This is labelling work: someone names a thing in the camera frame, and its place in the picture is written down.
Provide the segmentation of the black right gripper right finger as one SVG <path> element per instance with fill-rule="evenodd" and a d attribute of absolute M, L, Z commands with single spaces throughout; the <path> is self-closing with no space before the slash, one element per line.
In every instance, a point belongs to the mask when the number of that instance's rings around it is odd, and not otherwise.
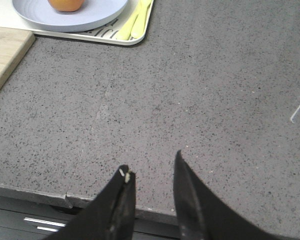
<path fill-rule="evenodd" d="M 173 197 L 183 240 L 285 240 L 252 224 L 223 203 L 177 151 Z"/>

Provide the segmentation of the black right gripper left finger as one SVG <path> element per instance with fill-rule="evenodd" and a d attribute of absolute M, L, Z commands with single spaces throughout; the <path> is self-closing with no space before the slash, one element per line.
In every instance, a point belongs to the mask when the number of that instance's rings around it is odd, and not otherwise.
<path fill-rule="evenodd" d="M 131 240 L 136 211 L 136 175 L 121 165 L 104 189 L 46 240 Z"/>

